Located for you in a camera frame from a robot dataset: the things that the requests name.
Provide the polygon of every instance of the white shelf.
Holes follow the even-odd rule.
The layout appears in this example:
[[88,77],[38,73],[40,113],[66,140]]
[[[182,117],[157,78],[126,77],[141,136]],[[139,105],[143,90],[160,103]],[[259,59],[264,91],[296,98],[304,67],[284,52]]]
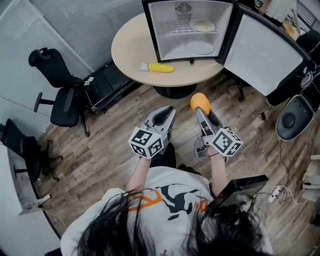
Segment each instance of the white shelf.
[[189,20],[174,20],[161,22],[163,34],[172,35],[191,35],[191,34],[219,34],[218,29],[211,32],[200,32],[189,26]]

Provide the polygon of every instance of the hand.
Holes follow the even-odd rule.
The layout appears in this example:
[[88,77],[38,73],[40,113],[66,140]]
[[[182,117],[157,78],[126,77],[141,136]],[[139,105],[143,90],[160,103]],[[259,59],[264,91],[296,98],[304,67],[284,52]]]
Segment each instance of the hand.
[[266,11],[267,11],[267,6],[265,4],[263,4],[260,8],[259,8],[259,14],[260,15],[265,15]]
[[219,153],[213,146],[209,146],[208,149],[208,156],[215,155],[216,153]]

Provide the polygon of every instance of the chair armrest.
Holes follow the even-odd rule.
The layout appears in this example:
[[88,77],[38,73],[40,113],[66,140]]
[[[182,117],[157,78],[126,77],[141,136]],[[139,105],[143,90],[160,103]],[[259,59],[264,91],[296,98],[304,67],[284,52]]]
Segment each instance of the chair armrest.
[[63,112],[67,112],[71,106],[71,102],[74,98],[74,94],[75,94],[75,89],[74,88],[70,88],[68,91],[68,94],[66,96],[65,99],[65,103],[64,103],[64,107],[63,107]]
[[53,100],[43,99],[41,97],[42,97],[42,92],[39,92],[38,97],[36,98],[36,101],[34,104],[34,108],[33,108],[33,112],[35,112],[35,113],[37,113],[38,107],[40,104],[53,105],[55,103]]

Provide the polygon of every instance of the beige tabletop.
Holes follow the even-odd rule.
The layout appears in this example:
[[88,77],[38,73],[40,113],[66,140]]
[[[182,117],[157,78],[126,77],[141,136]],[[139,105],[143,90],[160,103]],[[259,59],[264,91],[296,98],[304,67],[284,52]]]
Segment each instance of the beige tabletop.
[[115,35],[111,47],[112,59],[118,69],[137,82],[159,86],[179,87],[197,84],[214,77],[224,66],[214,59],[173,61],[172,73],[143,72],[141,63],[158,63],[152,43],[146,15],[144,13],[129,20]]

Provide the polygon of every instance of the wooden floor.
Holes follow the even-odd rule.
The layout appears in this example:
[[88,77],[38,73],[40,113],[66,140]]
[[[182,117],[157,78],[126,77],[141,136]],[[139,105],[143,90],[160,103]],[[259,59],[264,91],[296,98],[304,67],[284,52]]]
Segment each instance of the wooden floor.
[[[204,93],[224,126],[229,126],[244,141],[240,152],[230,158],[226,169],[229,179],[265,174],[269,178],[263,189],[269,193],[275,185],[287,181],[286,168],[280,162],[280,140],[275,133],[275,124],[284,104],[269,109],[267,120],[260,113],[267,106],[265,98],[251,87],[244,89],[246,99],[239,103],[238,89],[232,80],[214,87],[224,77],[217,75],[198,85],[196,92]],[[106,114],[88,115],[87,127],[91,136],[86,138],[82,127],[51,127],[41,138],[54,141],[52,156],[63,155],[63,161],[52,164],[60,178],[56,183],[41,176],[36,185],[40,195],[51,194],[46,210],[59,216],[68,226],[103,194],[114,187],[123,188],[137,161],[128,138],[134,127],[141,125],[147,115],[159,107],[173,105],[177,116],[172,132],[178,164],[194,167],[210,178],[208,159],[195,158],[193,143],[200,129],[194,113],[190,110],[190,98],[167,99],[147,85],[123,98]],[[302,202],[301,180],[310,166],[310,155],[318,150],[314,138],[320,135],[320,120],[313,123],[297,139],[282,144],[282,159],[290,170],[288,188],[294,191],[296,200]],[[275,255],[307,256],[320,241],[320,228],[309,225],[314,214],[313,202],[295,205],[291,199],[267,204],[267,194],[260,194],[260,215],[265,222]],[[50,218],[60,234],[65,231],[58,218]]]

